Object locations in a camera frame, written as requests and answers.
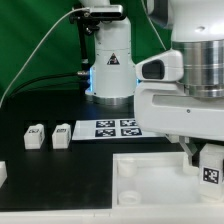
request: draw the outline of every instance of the white plastic fixture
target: white plastic fixture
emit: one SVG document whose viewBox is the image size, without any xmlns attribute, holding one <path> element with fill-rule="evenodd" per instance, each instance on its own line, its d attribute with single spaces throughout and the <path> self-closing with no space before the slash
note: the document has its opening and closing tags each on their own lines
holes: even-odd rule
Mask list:
<svg viewBox="0 0 224 224">
<path fill-rule="evenodd" d="M 24 135 L 25 148 L 40 149 L 44 138 L 45 133 L 44 126 L 42 124 L 30 126 L 26 134 Z"/>
</svg>

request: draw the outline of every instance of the white cube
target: white cube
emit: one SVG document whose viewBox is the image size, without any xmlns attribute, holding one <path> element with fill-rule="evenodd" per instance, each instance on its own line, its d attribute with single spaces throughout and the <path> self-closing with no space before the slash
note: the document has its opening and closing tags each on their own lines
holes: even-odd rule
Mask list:
<svg viewBox="0 0 224 224">
<path fill-rule="evenodd" d="M 52 135 L 54 149 L 67 149 L 71 140 L 69 124 L 57 125 Z"/>
<path fill-rule="evenodd" d="M 207 144 L 200 152 L 199 193 L 211 199 L 223 196 L 224 147 Z"/>
<path fill-rule="evenodd" d="M 24 135 L 24 142 L 26 149 L 40 149 L 44 141 L 45 133 L 44 126 L 37 124 L 36 126 L 30 126 Z"/>
</svg>

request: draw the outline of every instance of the green screen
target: green screen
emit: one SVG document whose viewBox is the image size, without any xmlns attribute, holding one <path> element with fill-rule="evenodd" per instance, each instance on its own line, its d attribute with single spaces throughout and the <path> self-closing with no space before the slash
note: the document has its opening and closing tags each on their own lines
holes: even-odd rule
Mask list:
<svg viewBox="0 0 224 224">
<path fill-rule="evenodd" d="M 0 0 L 0 94 L 51 26 L 77 3 L 75 0 Z M 111 4 L 122 4 L 131 21 L 135 63 L 163 51 L 143 12 L 141 0 L 111 0 Z M 169 48 L 170 31 L 157 29 Z M 86 37 L 86 41 L 93 63 L 93 37 Z M 36 77 L 76 72 L 81 69 L 80 58 L 77 27 L 67 18 L 44 42 L 12 89 Z"/>
</svg>

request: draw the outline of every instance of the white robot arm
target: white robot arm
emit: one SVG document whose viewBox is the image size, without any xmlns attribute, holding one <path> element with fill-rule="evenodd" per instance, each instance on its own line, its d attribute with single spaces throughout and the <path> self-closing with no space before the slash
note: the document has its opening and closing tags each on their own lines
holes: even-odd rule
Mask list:
<svg viewBox="0 0 224 224">
<path fill-rule="evenodd" d="M 92 7 L 91 18 L 99 18 L 95 32 L 95 63 L 90 69 L 90 88 L 87 99 L 107 105 L 133 102 L 137 84 L 135 64 L 131 57 L 131 24 L 123 20 L 100 20 L 103 16 L 122 14 L 122 7 L 110 5 L 109 0 L 80 0 L 85 7 Z"/>
<path fill-rule="evenodd" d="M 136 66 L 142 80 L 135 93 L 139 126 L 147 131 L 224 141 L 224 1 L 153 2 L 170 4 L 172 49 L 166 57 L 157 55 Z"/>
</svg>

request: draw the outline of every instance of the black table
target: black table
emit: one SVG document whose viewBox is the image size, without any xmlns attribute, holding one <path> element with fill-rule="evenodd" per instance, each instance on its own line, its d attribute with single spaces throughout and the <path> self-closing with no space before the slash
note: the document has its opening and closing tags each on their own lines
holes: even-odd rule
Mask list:
<svg viewBox="0 0 224 224">
<path fill-rule="evenodd" d="M 133 105 L 86 102 L 78 90 L 33 91 L 5 102 L 0 111 L 0 161 L 8 178 L 0 189 L 1 211 L 102 209 L 112 206 L 114 153 L 182 151 L 165 138 L 73 141 L 68 150 L 52 149 L 58 124 L 76 120 L 133 118 Z M 30 125 L 44 124 L 38 151 L 26 151 Z"/>
</svg>

